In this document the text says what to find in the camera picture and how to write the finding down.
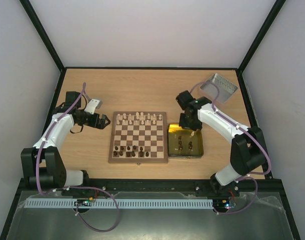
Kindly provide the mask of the gold tin box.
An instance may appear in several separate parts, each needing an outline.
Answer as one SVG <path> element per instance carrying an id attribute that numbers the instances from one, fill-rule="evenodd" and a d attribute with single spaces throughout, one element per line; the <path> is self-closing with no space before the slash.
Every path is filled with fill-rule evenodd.
<path id="1" fill-rule="evenodd" d="M 167 128 L 167 147 L 169 158 L 200 159 L 204 155 L 202 132 L 170 123 Z"/>

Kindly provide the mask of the wooden chess board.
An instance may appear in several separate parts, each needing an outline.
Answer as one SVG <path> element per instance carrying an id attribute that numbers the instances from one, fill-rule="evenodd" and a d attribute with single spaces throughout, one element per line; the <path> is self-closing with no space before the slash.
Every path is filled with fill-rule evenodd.
<path id="1" fill-rule="evenodd" d="M 110 164 L 167 164 L 168 163 L 168 140 L 167 140 L 167 113 L 165 111 L 139 111 L 144 114 L 144 125 L 136 125 L 135 111 L 115 111 L 112 119 L 112 129 L 110 138 L 110 148 L 108 162 Z M 117 125 L 117 114 L 123 118 L 123 114 L 127 115 L 126 125 L 122 125 L 122 121 Z M 151 115 L 151 125 L 147 125 L 147 115 Z M 132 125 L 128 123 L 128 116 L 132 115 Z M 153 125 L 152 116 L 156 114 L 156 125 Z M 124 155 L 113 156 L 115 146 L 124 147 Z M 136 156 L 126 157 L 127 146 L 130 146 L 132 153 L 133 146 L 137 146 Z M 144 156 L 139 157 L 140 147 L 143 147 Z"/>

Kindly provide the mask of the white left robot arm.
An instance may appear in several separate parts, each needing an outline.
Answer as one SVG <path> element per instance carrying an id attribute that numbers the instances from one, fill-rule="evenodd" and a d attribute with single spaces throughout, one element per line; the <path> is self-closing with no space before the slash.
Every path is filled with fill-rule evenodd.
<path id="1" fill-rule="evenodd" d="M 81 186 L 84 183 L 87 172 L 66 169 L 60 149 L 75 125 L 103 130 L 110 124 L 105 114 L 96 113 L 102 104 L 101 99 L 90 98 L 86 93 L 66 92 L 65 101 L 53 110 L 51 121 L 41 138 L 20 154 L 26 188 L 43 194 L 45 189 Z"/>

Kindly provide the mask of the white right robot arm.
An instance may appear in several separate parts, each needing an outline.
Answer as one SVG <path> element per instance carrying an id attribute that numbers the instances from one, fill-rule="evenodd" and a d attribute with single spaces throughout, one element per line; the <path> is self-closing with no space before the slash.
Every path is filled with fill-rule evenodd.
<path id="1" fill-rule="evenodd" d="M 263 131 L 241 124 L 219 110 L 206 97 L 194 98 L 189 91 L 181 92 L 176 101 L 183 112 L 179 126 L 194 132 L 208 125 L 230 144 L 229 164 L 210 177 L 210 189 L 216 196 L 223 195 L 228 185 L 248 174 L 266 175 L 271 171 Z"/>

